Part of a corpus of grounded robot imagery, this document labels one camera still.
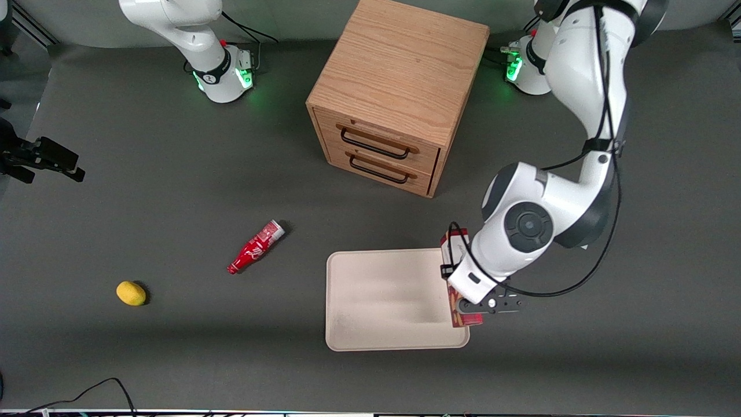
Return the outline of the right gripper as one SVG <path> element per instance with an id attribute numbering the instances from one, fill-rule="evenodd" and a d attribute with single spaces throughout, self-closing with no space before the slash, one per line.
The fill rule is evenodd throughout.
<path id="1" fill-rule="evenodd" d="M 22 166 L 10 164 L 7 158 L 20 155 L 22 163 L 25 163 L 29 161 L 34 146 L 37 169 L 61 173 L 75 182 L 84 180 L 86 173 L 78 166 L 79 155 L 77 153 L 47 137 L 40 137 L 35 144 L 21 139 L 12 124 L 5 119 L 1 119 L 1 174 L 7 174 L 23 183 L 32 183 L 35 173 Z"/>

